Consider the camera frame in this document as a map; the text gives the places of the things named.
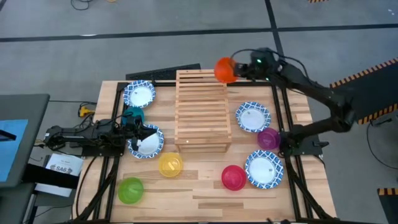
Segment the orange ball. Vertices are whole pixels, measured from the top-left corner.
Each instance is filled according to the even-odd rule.
[[[216,79],[221,83],[233,83],[238,78],[234,76],[235,61],[229,57],[221,58],[214,69]]]

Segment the yellow connector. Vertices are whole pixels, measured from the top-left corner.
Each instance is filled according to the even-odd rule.
[[[82,106],[80,108],[79,117],[84,118],[86,115],[88,115],[90,113],[95,113],[95,110],[90,110],[87,107]]]

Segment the magenta cup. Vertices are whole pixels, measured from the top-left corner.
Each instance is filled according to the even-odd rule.
[[[279,133],[272,128],[266,128],[257,135],[258,145],[265,150],[271,150],[279,147]]]

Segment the yellow cup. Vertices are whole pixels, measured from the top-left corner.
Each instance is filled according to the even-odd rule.
[[[159,172],[165,177],[175,177],[182,170],[182,159],[178,153],[165,152],[159,159]]]

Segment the blue and white plate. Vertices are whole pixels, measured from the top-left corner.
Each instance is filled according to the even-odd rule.
[[[145,138],[143,141],[138,140],[138,151],[133,151],[131,139],[127,141],[130,153],[138,159],[153,158],[158,155],[164,145],[164,135],[158,126],[153,124],[144,124],[145,127],[156,129],[156,133]]]
[[[259,133],[271,123],[270,112],[265,106],[256,102],[244,102],[236,110],[235,117],[239,127],[250,133]]]
[[[156,91],[152,83],[145,80],[136,80],[124,88],[124,103],[128,106],[144,108],[155,99]]]
[[[272,152],[256,150],[244,165],[250,183],[260,189],[278,186],[284,176],[284,167],[280,159]]]

